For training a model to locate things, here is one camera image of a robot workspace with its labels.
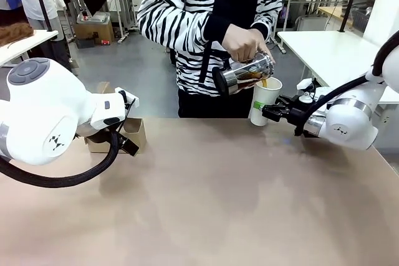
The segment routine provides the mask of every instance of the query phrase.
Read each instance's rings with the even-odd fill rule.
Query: zebra print shirt
[[[282,0],[257,0],[252,25],[263,27],[265,40],[273,30],[281,7]],[[206,55],[209,62],[201,73],[206,48],[224,50],[219,42],[204,37],[213,9],[214,0],[143,0],[138,11],[141,33],[175,49],[177,84],[190,94],[219,95],[211,71],[214,67],[223,67],[223,60],[213,54]]]

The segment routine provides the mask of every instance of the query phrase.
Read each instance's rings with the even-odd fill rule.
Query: white paper cup
[[[252,100],[252,108],[249,117],[251,123],[256,126],[266,126],[268,119],[262,116],[262,111],[254,108],[255,101],[265,105],[273,105],[280,95],[282,88],[281,81],[274,77],[270,77],[266,82],[267,87],[263,87],[262,82],[255,84],[254,98]]]

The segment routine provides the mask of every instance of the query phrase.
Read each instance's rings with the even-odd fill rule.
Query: hand
[[[270,59],[272,60],[273,64],[276,63],[276,61],[274,60],[273,55],[271,54],[270,50],[267,48],[266,42],[263,38],[263,34],[262,32],[260,32],[257,29],[249,29],[249,32],[251,32],[254,36],[256,36],[256,42],[257,42],[257,49],[259,51],[265,52]]]
[[[223,48],[236,62],[253,59],[257,50],[257,36],[234,24],[230,24],[222,42]]]

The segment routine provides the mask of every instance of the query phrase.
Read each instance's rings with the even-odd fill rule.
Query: green tape
[[[254,102],[254,108],[255,108],[255,109],[260,110],[260,109],[262,109],[263,106],[264,106],[264,104],[261,103],[261,102],[258,102],[258,101],[255,101],[255,102]]]

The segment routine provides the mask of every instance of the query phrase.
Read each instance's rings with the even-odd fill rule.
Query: gray button panel
[[[42,77],[49,68],[49,59],[27,59],[11,70],[8,75],[8,82],[12,85],[29,84]]]

